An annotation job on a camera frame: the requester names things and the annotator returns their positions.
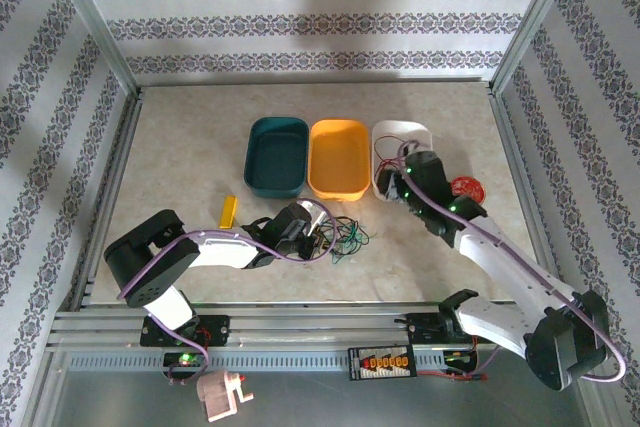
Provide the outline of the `red round lid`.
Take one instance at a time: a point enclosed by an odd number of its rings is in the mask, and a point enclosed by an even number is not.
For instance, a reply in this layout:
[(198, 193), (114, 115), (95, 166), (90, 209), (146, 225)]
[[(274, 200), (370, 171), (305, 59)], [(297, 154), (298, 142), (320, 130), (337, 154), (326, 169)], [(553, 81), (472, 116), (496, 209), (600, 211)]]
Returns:
[(486, 190), (483, 184), (471, 176), (459, 176), (450, 182), (452, 193), (455, 196), (466, 196), (482, 205), (486, 199)]

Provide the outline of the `white plastic bin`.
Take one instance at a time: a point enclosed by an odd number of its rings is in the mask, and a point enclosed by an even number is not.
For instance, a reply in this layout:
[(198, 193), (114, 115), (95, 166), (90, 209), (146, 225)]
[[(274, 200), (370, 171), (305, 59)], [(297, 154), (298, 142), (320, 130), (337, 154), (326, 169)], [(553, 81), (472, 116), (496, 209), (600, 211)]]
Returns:
[(419, 146), (408, 146), (408, 152), (415, 150), (432, 150), (431, 132), (422, 124), (413, 121), (382, 120), (374, 125), (371, 131), (371, 185), (374, 196), (384, 201), (377, 185), (378, 173), (383, 169), (397, 166), (394, 159), (403, 142), (416, 140)]

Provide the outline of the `orange plastic bin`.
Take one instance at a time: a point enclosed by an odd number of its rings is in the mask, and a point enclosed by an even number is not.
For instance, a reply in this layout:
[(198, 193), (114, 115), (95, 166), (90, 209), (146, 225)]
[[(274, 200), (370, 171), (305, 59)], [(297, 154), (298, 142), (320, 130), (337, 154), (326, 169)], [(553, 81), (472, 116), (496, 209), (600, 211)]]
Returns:
[(323, 119), (310, 131), (308, 185), (320, 199), (354, 202), (370, 186), (370, 138), (354, 119)]

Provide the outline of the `yellow block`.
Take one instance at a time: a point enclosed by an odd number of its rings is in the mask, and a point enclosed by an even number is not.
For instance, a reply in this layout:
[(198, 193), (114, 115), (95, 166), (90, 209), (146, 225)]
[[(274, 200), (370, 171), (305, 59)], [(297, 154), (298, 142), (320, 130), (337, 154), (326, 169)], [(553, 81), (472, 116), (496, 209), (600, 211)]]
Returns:
[(228, 195), (225, 198), (218, 223), (220, 229), (227, 230), (233, 227), (237, 203), (237, 197), (234, 195)]

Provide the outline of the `teal plastic bin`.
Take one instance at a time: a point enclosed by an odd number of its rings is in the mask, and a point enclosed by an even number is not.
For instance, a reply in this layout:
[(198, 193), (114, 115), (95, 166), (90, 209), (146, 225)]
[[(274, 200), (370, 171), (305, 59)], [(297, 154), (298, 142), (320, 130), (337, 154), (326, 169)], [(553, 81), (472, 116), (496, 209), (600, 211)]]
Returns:
[(251, 127), (244, 181), (260, 198), (297, 197), (306, 182), (309, 127), (296, 117), (263, 117)]

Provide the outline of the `black power distribution board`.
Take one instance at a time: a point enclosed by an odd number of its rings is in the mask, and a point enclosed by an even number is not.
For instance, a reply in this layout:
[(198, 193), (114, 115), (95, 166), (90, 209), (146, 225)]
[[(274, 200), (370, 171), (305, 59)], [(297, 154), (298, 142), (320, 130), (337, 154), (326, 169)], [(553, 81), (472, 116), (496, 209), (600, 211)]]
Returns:
[(352, 347), (347, 351), (351, 381), (413, 378), (417, 369), (410, 345)]

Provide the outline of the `small board with LED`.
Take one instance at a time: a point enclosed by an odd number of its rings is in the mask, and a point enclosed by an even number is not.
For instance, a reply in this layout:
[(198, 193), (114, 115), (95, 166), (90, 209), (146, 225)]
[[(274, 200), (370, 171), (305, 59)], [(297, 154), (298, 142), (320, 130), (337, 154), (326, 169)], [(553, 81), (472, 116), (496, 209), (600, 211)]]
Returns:
[(444, 351), (443, 355), (447, 365), (454, 366), (458, 369), (473, 369), (477, 364), (476, 351)]
[(170, 352), (163, 358), (165, 368), (200, 368), (204, 364), (204, 356), (193, 352)]

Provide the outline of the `pink clamp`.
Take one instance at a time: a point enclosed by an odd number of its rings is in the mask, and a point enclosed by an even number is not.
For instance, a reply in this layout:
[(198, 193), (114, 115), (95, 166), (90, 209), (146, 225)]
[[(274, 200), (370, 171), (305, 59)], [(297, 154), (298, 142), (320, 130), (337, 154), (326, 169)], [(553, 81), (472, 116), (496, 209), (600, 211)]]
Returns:
[(217, 371), (200, 377), (196, 383), (199, 401), (210, 423), (238, 413), (238, 404), (254, 399), (254, 394), (243, 391), (242, 374)]

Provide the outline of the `red power lead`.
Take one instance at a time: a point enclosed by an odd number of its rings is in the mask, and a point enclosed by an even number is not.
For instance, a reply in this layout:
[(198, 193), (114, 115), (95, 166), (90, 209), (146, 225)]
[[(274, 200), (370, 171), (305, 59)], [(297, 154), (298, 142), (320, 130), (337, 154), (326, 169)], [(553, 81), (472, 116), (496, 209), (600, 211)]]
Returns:
[(485, 382), (488, 380), (488, 375), (485, 373), (454, 373), (454, 372), (443, 372), (443, 371), (418, 371), (418, 376), (421, 377), (436, 377), (443, 378), (450, 381), (458, 381), (458, 382)]

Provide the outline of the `aluminium frame rail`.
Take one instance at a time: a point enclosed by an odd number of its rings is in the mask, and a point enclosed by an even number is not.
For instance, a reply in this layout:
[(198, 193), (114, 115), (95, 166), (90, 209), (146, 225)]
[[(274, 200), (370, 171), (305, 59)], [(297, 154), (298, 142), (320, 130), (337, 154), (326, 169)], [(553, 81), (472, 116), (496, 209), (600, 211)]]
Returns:
[(248, 78), (221, 78), (221, 79), (203, 79), (203, 80), (183, 80), (177, 78), (159, 79), (153, 81), (149, 79), (146, 82), (138, 81), (139, 88), (151, 87), (213, 87), (213, 86), (253, 86), (253, 85), (323, 85), (323, 84), (480, 84), (490, 86), (490, 80), (482, 79), (478, 76), (436, 76), (436, 77), (392, 77), (392, 76), (250, 76)]
[(85, 298), (91, 296), (143, 98), (144, 90), (139, 88), (124, 103), (95, 198), (89, 230), (77, 259), (67, 297), (60, 306), (61, 311), (76, 312), (87, 303)]
[[(245, 350), (327, 350), (331, 347), (402, 343), (408, 314), (436, 314), (435, 303), (230, 303), (202, 304), (201, 316), (225, 315), (227, 347)], [(94, 305), (55, 315), (46, 341), (50, 350), (139, 350), (146, 311)]]
[(517, 139), (511, 127), (505, 107), (502, 101), (497, 98), (491, 90), (488, 90), (487, 95), (506, 155), (507, 163), (514, 181), (515, 190), (531, 240), (535, 259), (551, 274), (562, 278), (562, 275), (557, 268), (553, 248), (546, 235), (543, 221), (535, 202), (534, 192), (527, 176), (526, 165), (520, 155)]

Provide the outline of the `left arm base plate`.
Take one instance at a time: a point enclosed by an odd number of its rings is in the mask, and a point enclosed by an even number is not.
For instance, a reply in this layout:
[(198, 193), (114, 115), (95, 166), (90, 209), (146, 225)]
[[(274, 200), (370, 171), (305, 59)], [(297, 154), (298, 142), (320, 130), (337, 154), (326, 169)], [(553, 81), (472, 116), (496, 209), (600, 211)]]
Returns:
[[(226, 315), (202, 315), (188, 321), (175, 332), (200, 345), (222, 347), (227, 343), (230, 332), (230, 318)], [(161, 329), (151, 318), (142, 324), (140, 345), (143, 347), (177, 347), (183, 342)]]

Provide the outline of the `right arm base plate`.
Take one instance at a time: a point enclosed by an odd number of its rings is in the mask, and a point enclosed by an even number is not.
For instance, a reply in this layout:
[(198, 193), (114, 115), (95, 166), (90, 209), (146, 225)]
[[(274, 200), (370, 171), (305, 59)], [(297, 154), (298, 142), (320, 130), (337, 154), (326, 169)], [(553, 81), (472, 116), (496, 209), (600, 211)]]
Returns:
[(459, 322), (439, 312), (407, 313), (394, 319), (404, 326), (408, 340), (416, 345), (471, 344), (472, 336), (462, 330)]

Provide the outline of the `aluminium frame post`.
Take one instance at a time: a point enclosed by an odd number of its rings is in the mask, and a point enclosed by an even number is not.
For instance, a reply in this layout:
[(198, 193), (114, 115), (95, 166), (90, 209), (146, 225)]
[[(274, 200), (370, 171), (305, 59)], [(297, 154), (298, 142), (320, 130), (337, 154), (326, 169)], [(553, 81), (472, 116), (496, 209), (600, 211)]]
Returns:
[(93, 37), (107, 64), (128, 94), (139, 94), (140, 86), (103, 19), (94, 0), (71, 0), (88, 33)]
[(553, 3), (554, 0), (531, 0), (514, 38), (489, 82), (489, 92), (493, 97), (497, 97), (504, 90)]

